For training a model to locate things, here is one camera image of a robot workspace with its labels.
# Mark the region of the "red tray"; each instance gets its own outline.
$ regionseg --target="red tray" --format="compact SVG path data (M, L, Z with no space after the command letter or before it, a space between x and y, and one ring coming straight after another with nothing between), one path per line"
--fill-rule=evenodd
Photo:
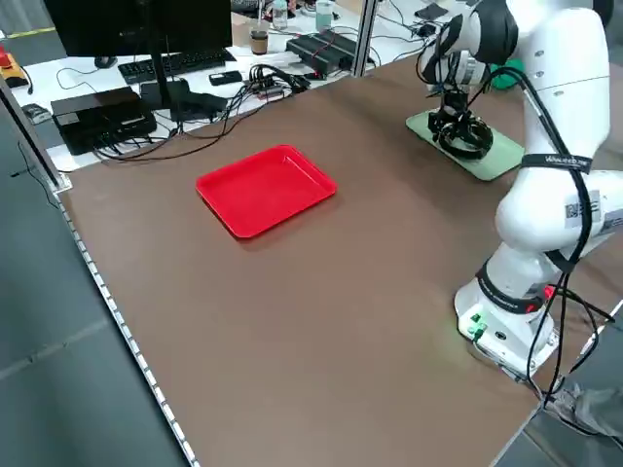
M250 238L331 197L338 187L292 146L275 146L197 180L230 232Z

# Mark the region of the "red button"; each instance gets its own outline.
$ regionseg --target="red button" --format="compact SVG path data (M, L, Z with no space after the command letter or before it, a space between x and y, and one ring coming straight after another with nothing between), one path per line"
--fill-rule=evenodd
M554 297L554 287L548 285L543 289L543 294L545 295L545 298L547 300L550 300L552 297Z
M0 67L11 68L11 59L4 51L4 47L0 46Z

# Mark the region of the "table surface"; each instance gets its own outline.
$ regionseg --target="table surface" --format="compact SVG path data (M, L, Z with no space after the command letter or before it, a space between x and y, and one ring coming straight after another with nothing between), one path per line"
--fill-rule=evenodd
M202 463L482 466L535 407L469 352L452 305L498 245L512 176L478 182L405 127L431 105L413 66L278 102L187 158L86 167L61 196ZM476 111L523 140L513 95ZM339 192L236 241L195 180L281 143ZM619 240L572 284L606 308L623 295ZM568 331L577 355L588 328Z
M413 18L413 12L423 6L423 2L420 0L416 2L410 2L409 0L394 0L394 3L400 8L403 18L408 23L412 22L411 18ZM340 0L335 8L336 12L338 12L341 16L339 20L334 21L335 31L346 35L354 41L356 41L357 37L355 30L359 27L359 6L360 2L358 0ZM454 7L455 10L464 8L463 5L454 5ZM390 4L380 6L379 15L390 20L384 18L377 18L376 20L374 29L375 38L372 43L375 52L371 51L372 58L376 60L378 58L378 53L382 63L388 63L400 54L409 52L412 53L421 47L422 41L414 41L410 37L409 31L399 24L391 22L392 20L400 20L400 14L398 14L393 6ZM448 14L441 20L448 20L450 17L451 15ZM241 84L214 87L211 85L207 77L212 73L229 70L239 70L243 74L246 74L248 73L249 68L258 61L258 57L251 53L248 45L248 23L250 21L252 20L241 17L240 15L232 14L234 46L229 48L229 50L236 57L236 62L228 62L225 67L179 75L180 78L184 78L188 81L193 92L208 92L222 97L231 97L236 94ZM289 20L287 32L289 34L307 34L315 32L314 13L299 10L297 16ZM285 51L285 44L291 38L291 35L279 34L274 31L271 34L269 41L269 54L266 56L270 56L271 53ZM147 55L138 55L136 57L137 60L146 58L148 58ZM119 57L119 63L128 63L133 60L133 56ZM88 83L91 86L82 85L70 90L64 90L56 79L56 73L64 68L73 68L74 70L83 72L92 71L94 69L92 58L87 57L68 57L60 60L29 65L25 68L32 77L35 87L33 94L28 94L26 92L26 88L14 90L14 95L20 106L37 103L42 107L52 110L51 102L54 100L92 93L93 90L113 90L126 86L126 82L119 72L118 67L114 66L110 69L99 70L90 75L82 75L72 70L64 70L58 75L58 79L62 82L64 87L71 88L79 85L80 83ZM304 65L282 67L282 69L290 73L307 73L312 71ZM337 77L330 78L326 82L311 82L311 85L313 88L317 88L341 79L346 75L347 73L341 74ZM138 85L132 86L132 89L139 92ZM249 98L240 107L240 111L244 112L257 108L263 105L263 103L264 102L262 100L255 97ZM167 136L167 128L174 127L174 123L168 119L169 116L168 111L158 112L156 118L159 122L159 126L156 131L151 133L152 136ZM93 153L86 153L80 156L72 156L69 154L67 147L64 144L59 144L61 143L61 140L60 137L56 137L57 131L55 131L55 128L50 128L50 126L53 125L53 123L43 124L42 133L44 133L44 145L48 147L48 152L58 169L72 171L82 166L100 162L100 158ZM184 127L186 129L192 129L205 125L208 125L208 121L204 121L199 124L185 124ZM133 149L133 146L131 144L120 145L119 149L122 152L128 152Z

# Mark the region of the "gray floor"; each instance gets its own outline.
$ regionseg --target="gray floor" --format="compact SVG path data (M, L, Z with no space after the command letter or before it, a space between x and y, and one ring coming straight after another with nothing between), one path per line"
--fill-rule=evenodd
M9 49L23 64L64 56L54 33ZM11 177L25 165L5 128L0 122L0 465L186 465L59 213L27 173ZM53 126L38 131L56 137ZM620 385L621 355L619 331L608 329L574 377ZM499 465L623 465L623 453L539 415Z

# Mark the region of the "computer mouse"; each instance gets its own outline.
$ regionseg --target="computer mouse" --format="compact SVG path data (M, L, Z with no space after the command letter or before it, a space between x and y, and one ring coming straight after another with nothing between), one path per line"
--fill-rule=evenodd
M117 58L115 56L97 56L95 58L96 68L110 68L116 63Z

